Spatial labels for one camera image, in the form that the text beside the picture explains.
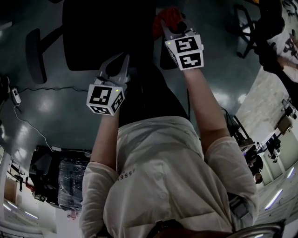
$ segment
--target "plastic wrap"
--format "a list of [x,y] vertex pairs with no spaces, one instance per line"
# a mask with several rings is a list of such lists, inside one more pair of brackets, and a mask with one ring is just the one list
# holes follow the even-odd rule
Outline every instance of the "plastic wrap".
[[81,159],[63,159],[60,162],[58,203],[62,209],[81,211],[82,183],[87,164]]

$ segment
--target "concrete floor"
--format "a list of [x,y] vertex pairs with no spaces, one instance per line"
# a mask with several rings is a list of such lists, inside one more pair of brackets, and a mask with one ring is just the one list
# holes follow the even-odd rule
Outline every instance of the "concrete floor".
[[[44,54],[48,81],[36,85],[31,79],[25,58],[26,35],[35,28],[41,30],[41,37],[59,27],[62,23],[62,3],[53,4],[47,0],[14,0],[1,19],[13,20],[14,25],[3,31],[0,38],[0,73],[9,75],[12,86],[20,90],[30,87],[76,86],[88,89],[94,82],[97,71],[74,72],[66,65],[62,37]],[[204,44],[202,69],[210,87],[221,106],[231,115],[240,107],[239,97],[250,90],[260,69],[257,56],[251,52],[246,59],[236,55],[243,51],[246,43],[225,30],[225,24],[232,19],[233,4],[245,5],[253,20],[259,18],[258,8],[242,0],[177,0],[162,1],[157,7],[178,6],[196,26]],[[155,43],[154,63],[159,65],[161,41]],[[186,87],[182,73],[178,70],[162,71],[169,88],[187,110]],[[86,106],[86,92],[73,90],[25,91],[21,95],[20,118],[30,121],[43,133],[50,146],[68,149],[91,150],[101,117],[93,114]],[[37,145],[45,145],[44,138],[28,124],[18,121],[13,104],[9,100],[3,106],[0,119],[5,128],[0,145],[12,157],[28,169],[32,153]],[[191,121],[195,125],[192,113]]]

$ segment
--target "white wall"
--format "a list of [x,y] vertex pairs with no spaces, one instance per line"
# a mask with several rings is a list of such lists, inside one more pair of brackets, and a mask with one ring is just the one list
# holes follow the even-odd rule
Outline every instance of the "white wall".
[[283,238],[293,238],[298,232],[298,220],[293,221],[284,228]]
[[267,164],[269,166],[269,169],[271,170],[273,178],[276,179],[282,174],[282,171],[281,171],[281,168],[278,165],[278,163],[273,163],[273,160],[268,157],[268,154],[269,154],[269,151],[266,150],[265,154],[264,154],[264,158],[267,161]]
[[17,185],[16,205],[39,218],[38,223],[42,228],[46,228],[51,232],[56,233],[56,208],[52,207],[47,202],[36,200],[32,196],[32,192],[23,184],[22,192],[20,192],[20,183]]
[[293,134],[295,135],[296,139],[298,140],[298,119],[292,120],[293,128],[291,129]]
[[279,157],[285,170],[288,170],[298,160],[298,140],[292,129],[287,131],[285,135],[281,135],[279,140],[281,146]]
[[56,211],[57,238],[81,238],[81,230],[79,228],[79,218],[76,220],[68,220],[67,212],[61,209]]

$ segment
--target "metal bar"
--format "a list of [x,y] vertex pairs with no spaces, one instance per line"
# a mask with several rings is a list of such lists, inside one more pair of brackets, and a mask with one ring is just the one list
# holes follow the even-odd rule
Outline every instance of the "metal bar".
[[244,129],[244,127],[242,126],[241,122],[238,120],[238,118],[236,117],[236,115],[234,116],[236,122],[238,123],[238,125],[241,127],[243,133],[246,135],[247,139],[250,138],[249,135],[247,134],[246,130]]

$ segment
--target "chair leg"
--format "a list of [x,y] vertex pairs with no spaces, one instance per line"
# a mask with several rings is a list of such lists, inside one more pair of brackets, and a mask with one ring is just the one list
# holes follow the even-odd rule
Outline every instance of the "chair leg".
[[243,5],[240,5],[240,4],[235,4],[235,8],[237,10],[240,10],[240,11],[243,11],[244,12],[244,14],[246,16],[246,19],[247,19],[248,26],[249,26],[249,28],[250,28],[250,30],[252,32],[254,30],[254,26],[253,26],[251,17],[249,16],[248,11],[246,10],[246,8]]
[[237,52],[237,55],[242,58],[242,59],[245,59],[245,57],[247,56],[247,54],[249,53],[250,50],[252,50],[254,47],[253,47],[253,44],[255,43],[254,39],[251,37],[250,41],[248,42],[248,45],[245,49],[245,52],[244,54],[241,54],[240,52]]

